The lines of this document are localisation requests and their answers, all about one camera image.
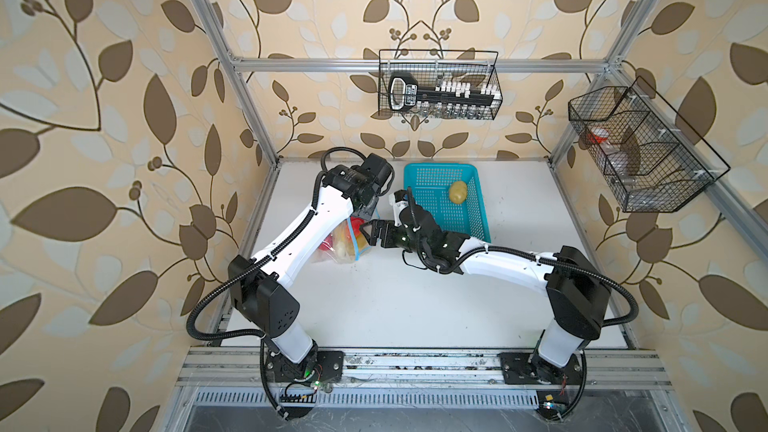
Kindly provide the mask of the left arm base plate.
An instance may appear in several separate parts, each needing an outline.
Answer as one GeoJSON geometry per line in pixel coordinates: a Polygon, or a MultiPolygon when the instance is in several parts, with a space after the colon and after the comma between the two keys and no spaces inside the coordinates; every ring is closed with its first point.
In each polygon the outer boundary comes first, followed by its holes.
{"type": "Polygon", "coordinates": [[[311,350],[299,364],[282,354],[267,352],[264,358],[266,376],[278,383],[335,383],[341,380],[345,354],[341,350],[311,350]]]}

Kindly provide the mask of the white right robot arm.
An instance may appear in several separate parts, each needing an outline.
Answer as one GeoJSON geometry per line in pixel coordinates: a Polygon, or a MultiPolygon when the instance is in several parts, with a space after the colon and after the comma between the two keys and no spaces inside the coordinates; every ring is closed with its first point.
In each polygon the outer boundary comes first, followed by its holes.
{"type": "Polygon", "coordinates": [[[596,271],[574,247],[564,246],[556,253],[524,252],[443,230],[416,204],[410,190],[394,194],[392,205],[393,220],[375,219],[361,226],[369,245],[412,253],[423,269],[440,275],[499,279],[549,300],[553,319],[531,357],[537,370],[565,369],[572,356],[598,339],[603,329],[627,324],[639,315],[633,294],[596,271]]]}

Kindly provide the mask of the clear zip top bag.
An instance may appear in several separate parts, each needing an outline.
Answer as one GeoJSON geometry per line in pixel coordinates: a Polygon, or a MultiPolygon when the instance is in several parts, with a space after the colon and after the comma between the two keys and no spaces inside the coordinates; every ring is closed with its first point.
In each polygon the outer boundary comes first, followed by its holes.
{"type": "Polygon", "coordinates": [[[320,243],[311,260],[313,262],[334,261],[338,264],[358,261],[370,248],[361,231],[364,223],[365,221],[358,217],[347,218],[320,243]]]}

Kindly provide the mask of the yellow toy lemon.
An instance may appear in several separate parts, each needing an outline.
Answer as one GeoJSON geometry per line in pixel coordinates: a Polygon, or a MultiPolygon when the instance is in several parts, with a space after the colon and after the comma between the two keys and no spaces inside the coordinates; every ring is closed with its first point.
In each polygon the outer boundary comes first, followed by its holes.
{"type": "Polygon", "coordinates": [[[349,227],[346,223],[337,226],[333,233],[334,254],[340,262],[353,261],[355,258],[355,243],[349,233],[349,227]]]}

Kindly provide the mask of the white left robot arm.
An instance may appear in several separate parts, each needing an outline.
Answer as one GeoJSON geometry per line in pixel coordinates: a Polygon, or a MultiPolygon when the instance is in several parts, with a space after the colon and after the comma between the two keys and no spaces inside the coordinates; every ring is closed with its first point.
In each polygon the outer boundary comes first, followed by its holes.
{"type": "Polygon", "coordinates": [[[289,288],[337,226],[351,217],[372,218],[378,199],[389,192],[395,175],[387,159],[349,147],[325,151],[320,164],[311,201],[303,212],[264,249],[249,258],[238,255],[233,259],[229,279],[194,306],[186,322],[191,338],[210,342],[253,336],[301,367],[301,376],[315,366],[317,344],[297,322],[300,304],[289,288]],[[198,329],[200,313],[225,292],[254,327],[217,333],[198,329]]]}

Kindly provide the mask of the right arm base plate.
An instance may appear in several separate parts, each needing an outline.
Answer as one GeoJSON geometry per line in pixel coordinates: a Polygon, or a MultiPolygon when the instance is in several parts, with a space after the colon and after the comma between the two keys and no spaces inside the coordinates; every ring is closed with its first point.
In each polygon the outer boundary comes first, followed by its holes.
{"type": "Polygon", "coordinates": [[[572,354],[564,367],[556,367],[534,352],[502,352],[498,355],[504,383],[563,387],[580,385],[585,378],[580,354],[572,354]]]}

